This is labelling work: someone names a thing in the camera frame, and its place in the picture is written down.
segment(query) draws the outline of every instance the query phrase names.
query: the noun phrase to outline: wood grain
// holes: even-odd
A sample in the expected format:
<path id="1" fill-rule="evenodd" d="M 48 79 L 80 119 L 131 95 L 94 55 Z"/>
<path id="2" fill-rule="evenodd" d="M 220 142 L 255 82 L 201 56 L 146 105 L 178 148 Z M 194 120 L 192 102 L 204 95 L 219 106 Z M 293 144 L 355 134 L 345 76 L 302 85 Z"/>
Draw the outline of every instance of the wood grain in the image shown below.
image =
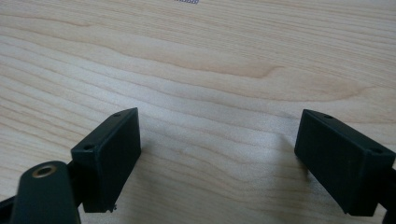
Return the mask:
<path id="1" fill-rule="evenodd" d="M 0 2 L 0 200 L 130 107 L 142 156 L 84 223 L 380 223 L 293 146 L 309 108 L 396 150 L 396 2 Z"/>

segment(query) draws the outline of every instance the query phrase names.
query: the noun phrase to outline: black rectangular block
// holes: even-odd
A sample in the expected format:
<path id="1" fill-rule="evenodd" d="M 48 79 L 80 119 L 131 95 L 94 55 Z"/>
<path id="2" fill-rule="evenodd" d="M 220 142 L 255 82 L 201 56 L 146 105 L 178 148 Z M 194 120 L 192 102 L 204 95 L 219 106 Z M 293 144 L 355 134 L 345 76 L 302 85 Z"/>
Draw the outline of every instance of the black rectangular block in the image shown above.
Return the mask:
<path id="1" fill-rule="evenodd" d="M 345 213 L 372 216 L 395 153 L 338 119 L 304 110 L 295 154 Z"/>
<path id="2" fill-rule="evenodd" d="M 71 152 L 85 212 L 113 211 L 141 153 L 137 108 L 110 116 Z"/>

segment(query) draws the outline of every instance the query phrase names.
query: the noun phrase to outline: table surface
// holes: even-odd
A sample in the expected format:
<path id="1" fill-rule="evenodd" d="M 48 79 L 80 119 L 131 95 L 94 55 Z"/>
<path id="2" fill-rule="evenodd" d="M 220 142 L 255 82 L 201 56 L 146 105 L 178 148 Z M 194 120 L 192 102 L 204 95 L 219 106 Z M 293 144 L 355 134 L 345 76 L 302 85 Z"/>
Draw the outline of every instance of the table surface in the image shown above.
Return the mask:
<path id="1" fill-rule="evenodd" d="M 396 149 L 393 0 L 2 0 L 0 200 L 138 107 L 118 210 L 83 223 L 380 223 L 297 161 L 304 108 Z"/>

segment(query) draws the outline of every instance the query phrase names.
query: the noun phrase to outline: black plastic bracket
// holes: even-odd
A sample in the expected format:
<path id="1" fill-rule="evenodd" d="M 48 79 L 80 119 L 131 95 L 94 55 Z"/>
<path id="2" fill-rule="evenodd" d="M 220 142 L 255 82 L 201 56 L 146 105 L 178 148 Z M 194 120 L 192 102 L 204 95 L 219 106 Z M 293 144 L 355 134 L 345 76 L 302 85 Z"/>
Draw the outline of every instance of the black plastic bracket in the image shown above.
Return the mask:
<path id="1" fill-rule="evenodd" d="M 381 203 L 394 217 L 393 151 L 338 119 L 304 110 L 295 154 L 345 213 L 370 217 Z"/>
<path id="2" fill-rule="evenodd" d="M 17 195 L 0 202 L 0 223 L 80 223 L 81 203 L 88 213 L 112 212 L 141 153 L 137 108 L 110 116 L 71 153 L 67 165 L 26 171 Z"/>

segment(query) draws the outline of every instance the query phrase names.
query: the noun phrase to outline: black mount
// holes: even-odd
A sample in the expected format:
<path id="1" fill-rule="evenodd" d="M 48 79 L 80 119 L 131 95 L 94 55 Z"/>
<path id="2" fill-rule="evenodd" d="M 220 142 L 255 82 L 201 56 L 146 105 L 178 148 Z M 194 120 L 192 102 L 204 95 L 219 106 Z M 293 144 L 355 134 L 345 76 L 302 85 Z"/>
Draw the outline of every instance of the black mount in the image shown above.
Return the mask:
<path id="1" fill-rule="evenodd" d="M 73 160 L 41 163 L 22 176 L 16 196 L 0 202 L 0 223 L 80 223 L 87 213 L 115 209 L 140 156 L 137 108 L 106 119 L 72 148 Z"/>
<path id="2" fill-rule="evenodd" d="M 396 223 L 394 152 L 312 110 L 303 112 L 294 152 L 345 213 L 371 217 L 381 203 L 383 223 Z"/>

